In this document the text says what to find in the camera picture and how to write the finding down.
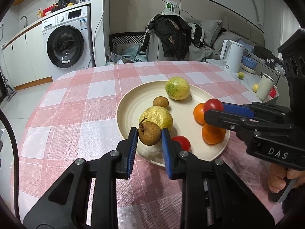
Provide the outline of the person's right hand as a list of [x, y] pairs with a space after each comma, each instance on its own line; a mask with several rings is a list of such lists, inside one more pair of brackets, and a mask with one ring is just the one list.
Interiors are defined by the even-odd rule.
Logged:
[[286, 169], [281, 165], [272, 163], [269, 168], [268, 187], [273, 193], [279, 193], [286, 187], [287, 179], [296, 179], [294, 188], [298, 188], [304, 184], [305, 172], [294, 169]]

